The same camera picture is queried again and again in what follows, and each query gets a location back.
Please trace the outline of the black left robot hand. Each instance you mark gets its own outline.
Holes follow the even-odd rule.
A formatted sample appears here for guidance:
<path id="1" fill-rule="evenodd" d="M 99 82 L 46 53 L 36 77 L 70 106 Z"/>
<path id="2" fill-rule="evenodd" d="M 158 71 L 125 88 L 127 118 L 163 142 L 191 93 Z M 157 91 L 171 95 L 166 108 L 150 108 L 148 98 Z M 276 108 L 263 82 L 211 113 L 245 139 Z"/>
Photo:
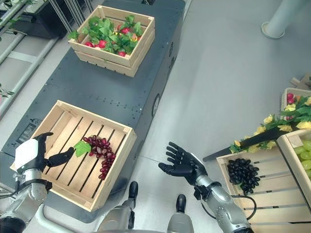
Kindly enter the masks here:
<path id="1" fill-rule="evenodd" d="M 45 158 L 46 140 L 52 136 L 52 132 L 42 133 L 31 138 L 15 150 L 15 171 L 23 173 L 29 169 L 37 169 L 43 172 L 45 167 L 56 167 L 67 163 L 74 154 L 74 148 L 70 147 L 67 151 Z"/>

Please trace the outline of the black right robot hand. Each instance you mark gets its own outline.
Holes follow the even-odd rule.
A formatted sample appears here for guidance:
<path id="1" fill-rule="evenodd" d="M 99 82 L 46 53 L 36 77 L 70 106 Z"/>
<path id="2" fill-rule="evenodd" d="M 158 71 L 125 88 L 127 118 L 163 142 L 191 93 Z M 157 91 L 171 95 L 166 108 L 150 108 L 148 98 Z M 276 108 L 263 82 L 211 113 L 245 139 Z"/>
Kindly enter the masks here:
<path id="1" fill-rule="evenodd" d="M 173 142 L 169 142 L 166 150 L 167 161 L 171 164 L 158 164 L 158 167 L 166 174 L 184 177 L 192 186 L 195 186 L 197 178 L 201 175 L 207 176 L 206 168 L 192 153 L 185 151 Z"/>

